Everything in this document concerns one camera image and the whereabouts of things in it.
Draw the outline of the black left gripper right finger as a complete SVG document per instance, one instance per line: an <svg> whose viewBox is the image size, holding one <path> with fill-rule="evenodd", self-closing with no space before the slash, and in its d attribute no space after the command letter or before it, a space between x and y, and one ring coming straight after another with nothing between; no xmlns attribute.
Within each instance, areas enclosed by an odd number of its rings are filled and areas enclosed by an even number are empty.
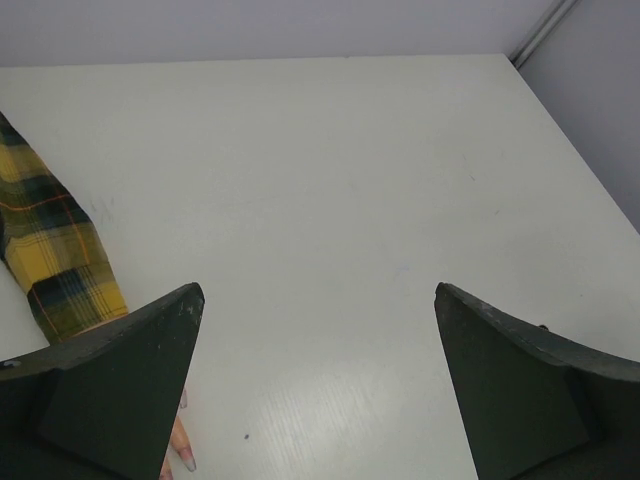
<svg viewBox="0 0 640 480"><path fill-rule="evenodd" d="M434 309L481 479L636 479L639 365L449 283Z"/></svg>

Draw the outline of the mannequin hand with long nails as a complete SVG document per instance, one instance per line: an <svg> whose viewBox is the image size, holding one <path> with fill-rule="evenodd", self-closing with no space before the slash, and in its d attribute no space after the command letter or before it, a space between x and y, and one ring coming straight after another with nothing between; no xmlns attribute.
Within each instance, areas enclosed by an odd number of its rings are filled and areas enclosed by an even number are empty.
<svg viewBox="0 0 640 480"><path fill-rule="evenodd" d="M169 445L179 456L182 463L189 472L193 473L197 470L196 460L193 454L191 442L179 415L176 415L170 435ZM168 455L165 455L163 459L159 479L173 479L173 473L168 460Z"/></svg>

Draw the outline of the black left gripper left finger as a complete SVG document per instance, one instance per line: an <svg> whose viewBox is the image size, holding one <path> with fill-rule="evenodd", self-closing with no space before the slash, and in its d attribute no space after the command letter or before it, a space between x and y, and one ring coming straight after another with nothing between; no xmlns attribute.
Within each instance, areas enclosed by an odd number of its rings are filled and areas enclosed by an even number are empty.
<svg viewBox="0 0 640 480"><path fill-rule="evenodd" d="M156 479L204 310L199 284L1 363L4 479Z"/></svg>

